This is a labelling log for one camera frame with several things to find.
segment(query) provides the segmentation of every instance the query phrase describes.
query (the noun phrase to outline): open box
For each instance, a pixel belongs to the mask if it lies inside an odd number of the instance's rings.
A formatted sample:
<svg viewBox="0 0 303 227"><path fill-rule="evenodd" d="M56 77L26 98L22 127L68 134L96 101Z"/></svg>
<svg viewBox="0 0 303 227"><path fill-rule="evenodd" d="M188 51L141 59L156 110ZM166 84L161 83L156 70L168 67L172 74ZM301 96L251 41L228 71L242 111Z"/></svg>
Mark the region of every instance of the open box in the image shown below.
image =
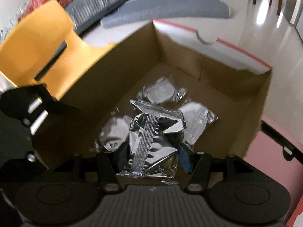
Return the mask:
<svg viewBox="0 0 303 227"><path fill-rule="evenodd" d="M113 108L131 117L130 100L168 73L177 86L187 88L188 97L219 117L194 150L243 158L259 130L271 67L224 41L208 45L196 30L160 20L126 38L79 78L60 101L80 114L49 115L33 137L34 148L50 168L72 154L94 156L89 148Z"/></svg>

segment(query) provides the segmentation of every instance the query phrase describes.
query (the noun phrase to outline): yellow plastic chair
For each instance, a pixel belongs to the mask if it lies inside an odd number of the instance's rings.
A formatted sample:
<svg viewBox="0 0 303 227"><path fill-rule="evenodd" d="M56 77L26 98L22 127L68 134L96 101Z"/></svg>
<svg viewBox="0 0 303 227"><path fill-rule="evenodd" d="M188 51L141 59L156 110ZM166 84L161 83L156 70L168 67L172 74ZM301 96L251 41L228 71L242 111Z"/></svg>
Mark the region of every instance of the yellow plastic chair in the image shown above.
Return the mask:
<svg viewBox="0 0 303 227"><path fill-rule="evenodd" d="M24 18L0 45L0 72L16 87L37 84L34 77L63 41L67 47L39 82L58 100L116 44L88 45L74 32L74 24L56 0Z"/></svg>

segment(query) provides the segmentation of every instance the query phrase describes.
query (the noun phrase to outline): chair backrest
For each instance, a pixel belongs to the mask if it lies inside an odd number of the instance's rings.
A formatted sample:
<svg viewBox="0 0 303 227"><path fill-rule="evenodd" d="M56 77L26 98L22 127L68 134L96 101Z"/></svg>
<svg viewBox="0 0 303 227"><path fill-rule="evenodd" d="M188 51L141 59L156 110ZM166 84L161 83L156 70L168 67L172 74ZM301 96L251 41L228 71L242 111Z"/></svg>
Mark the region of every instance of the chair backrest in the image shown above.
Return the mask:
<svg viewBox="0 0 303 227"><path fill-rule="evenodd" d="M0 72L17 87L36 83L34 76L73 27L56 0L45 3L24 18L0 45Z"/></svg>

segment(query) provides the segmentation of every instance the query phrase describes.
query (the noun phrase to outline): white floor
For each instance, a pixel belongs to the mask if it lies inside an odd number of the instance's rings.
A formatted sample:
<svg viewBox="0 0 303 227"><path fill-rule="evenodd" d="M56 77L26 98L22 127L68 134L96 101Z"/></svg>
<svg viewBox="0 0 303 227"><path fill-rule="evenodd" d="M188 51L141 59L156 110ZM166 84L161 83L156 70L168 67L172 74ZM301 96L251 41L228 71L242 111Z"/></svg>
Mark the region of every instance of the white floor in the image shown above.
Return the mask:
<svg viewBox="0 0 303 227"><path fill-rule="evenodd" d="M295 28L281 14L278 0L221 0L231 8L231 19L174 18L169 21L198 29L204 40L218 37L243 48L273 66L272 85L264 114L303 143L303 44ZM95 46L120 41L145 22L104 29L97 26L84 40Z"/></svg>

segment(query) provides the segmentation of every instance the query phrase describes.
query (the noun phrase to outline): foil packet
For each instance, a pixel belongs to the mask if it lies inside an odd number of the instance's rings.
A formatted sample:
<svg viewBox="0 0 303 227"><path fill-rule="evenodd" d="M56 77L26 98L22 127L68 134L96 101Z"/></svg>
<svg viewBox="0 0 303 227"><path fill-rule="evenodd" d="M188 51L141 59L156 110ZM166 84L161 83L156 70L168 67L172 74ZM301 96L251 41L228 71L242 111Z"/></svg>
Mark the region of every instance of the foil packet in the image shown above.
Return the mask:
<svg viewBox="0 0 303 227"><path fill-rule="evenodd" d="M193 151L198 138L218 117L201 103L191 100L185 100L179 110L183 113L186 122L182 143Z"/></svg>
<svg viewBox="0 0 303 227"><path fill-rule="evenodd" d="M144 86L138 93L139 100L148 100L153 104L165 102L179 102L186 94L187 89L176 88L171 76L163 76L154 84Z"/></svg>
<svg viewBox="0 0 303 227"><path fill-rule="evenodd" d="M134 114L128 136L130 159L121 175L174 178L185 126L182 112L142 100L131 100L131 104Z"/></svg>
<svg viewBox="0 0 303 227"><path fill-rule="evenodd" d="M114 152L127 140L131 117L120 115L118 108L111 113L111 116L96 138L94 147L90 149L91 152Z"/></svg>

